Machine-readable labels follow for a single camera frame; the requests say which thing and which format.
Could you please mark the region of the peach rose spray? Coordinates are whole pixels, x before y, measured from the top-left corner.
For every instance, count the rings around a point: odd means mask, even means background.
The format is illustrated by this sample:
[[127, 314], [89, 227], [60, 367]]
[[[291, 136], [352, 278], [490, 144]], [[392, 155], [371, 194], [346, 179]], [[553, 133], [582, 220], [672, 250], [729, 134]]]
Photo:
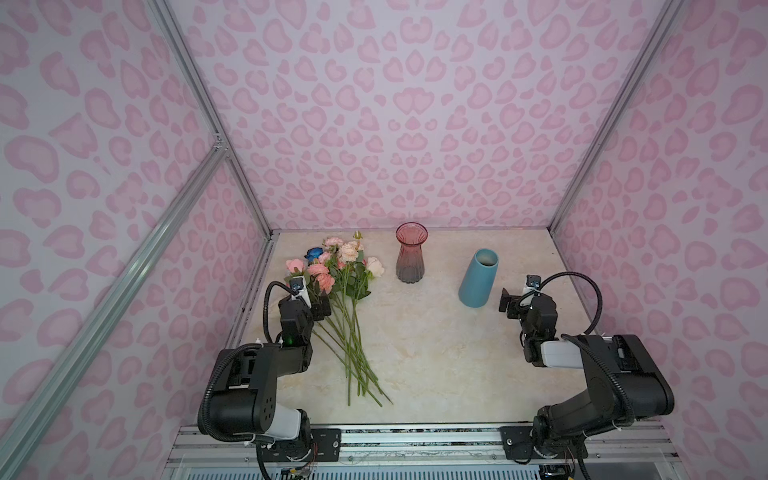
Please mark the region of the peach rose spray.
[[362, 234], [357, 232], [350, 240], [344, 240], [339, 237], [329, 237], [323, 242], [323, 248], [325, 252], [335, 253], [337, 252], [340, 257], [345, 260], [356, 260], [362, 256], [368, 258], [366, 255]]

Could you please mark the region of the teal ceramic vase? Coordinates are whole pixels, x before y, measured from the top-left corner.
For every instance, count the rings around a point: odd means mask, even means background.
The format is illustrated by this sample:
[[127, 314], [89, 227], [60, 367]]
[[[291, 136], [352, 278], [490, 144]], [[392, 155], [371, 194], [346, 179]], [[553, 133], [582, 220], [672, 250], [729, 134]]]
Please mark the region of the teal ceramic vase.
[[459, 300], [465, 306], [480, 308], [487, 303], [498, 264], [498, 255], [493, 250], [483, 248], [475, 252], [458, 291]]

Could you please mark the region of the pink rose stem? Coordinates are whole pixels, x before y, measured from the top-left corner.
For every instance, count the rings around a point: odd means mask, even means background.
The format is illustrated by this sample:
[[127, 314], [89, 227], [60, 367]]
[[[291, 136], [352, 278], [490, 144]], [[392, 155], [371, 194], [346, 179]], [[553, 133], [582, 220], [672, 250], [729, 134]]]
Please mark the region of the pink rose stem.
[[325, 342], [344, 365], [347, 378], [356, 381], [358, 389], [362, 390], [366, 384], [361, 376], [354, 342], [351, 293], [354, 284], [353, 269], [355, 263], [360, 261], [345, 260], [329, 252], [325, 252], [312, 264], [301, 259], [289, 260], [286, 262], [286, 281], [288, 282], [290, 277], [303, 276], [311, 302], [319, 295], [329, 296], [332, 315], [319, 321], [325, 333]]

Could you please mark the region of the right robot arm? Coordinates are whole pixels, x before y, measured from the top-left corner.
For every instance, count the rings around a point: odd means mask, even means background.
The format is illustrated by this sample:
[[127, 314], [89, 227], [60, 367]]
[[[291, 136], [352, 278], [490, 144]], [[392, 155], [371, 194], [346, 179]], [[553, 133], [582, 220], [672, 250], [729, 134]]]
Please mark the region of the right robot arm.
[[558, 334], [556, 302], [535, 290], [503, 290], [499, 311], [520, 322], [529, 364], [579, 369], [586, 384], [571, 398], [541, 407], [527, 432], [502, 427], [507, 459], [523, 465], [566, 456], [583, 460], [589, 439], [673, 411], [672, 388], [638, 336]]

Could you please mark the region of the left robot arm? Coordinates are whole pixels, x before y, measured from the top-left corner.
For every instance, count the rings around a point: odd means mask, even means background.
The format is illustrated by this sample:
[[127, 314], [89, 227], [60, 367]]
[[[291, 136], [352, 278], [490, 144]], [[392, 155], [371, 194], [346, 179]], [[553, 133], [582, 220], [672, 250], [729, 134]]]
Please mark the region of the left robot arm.
[[310, 448], [307, 414], [278, 403], [277, 383], [308, 370], [314, 324], [329, 316], [331, 307], [325, 294], [312, 305], [288, 296], [278, 306], [279, 343], [249, 343], [219, 353], [198, 411], [201, 433], [228, 443], [264, 440]]

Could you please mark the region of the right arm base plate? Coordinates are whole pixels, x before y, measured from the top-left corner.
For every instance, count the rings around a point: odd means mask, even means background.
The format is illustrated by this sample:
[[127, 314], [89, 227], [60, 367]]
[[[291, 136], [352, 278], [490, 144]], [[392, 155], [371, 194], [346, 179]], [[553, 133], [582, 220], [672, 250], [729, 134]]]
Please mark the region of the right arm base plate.
[[586, 438], [559, 437], [544, 426], [503, 426], [499, 428], [507, 460], [528, 464], [543, 460], [586, 459]]

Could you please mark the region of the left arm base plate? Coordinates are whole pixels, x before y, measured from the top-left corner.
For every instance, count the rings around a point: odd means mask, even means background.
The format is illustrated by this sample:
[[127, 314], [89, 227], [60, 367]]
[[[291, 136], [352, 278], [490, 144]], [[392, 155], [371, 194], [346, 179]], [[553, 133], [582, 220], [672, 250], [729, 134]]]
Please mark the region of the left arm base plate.
[[302, 429], [296, 439], [276, 441], [265, 449], [264, 458], [270, 462], [336, 462], [340, 448], [340, 429]]

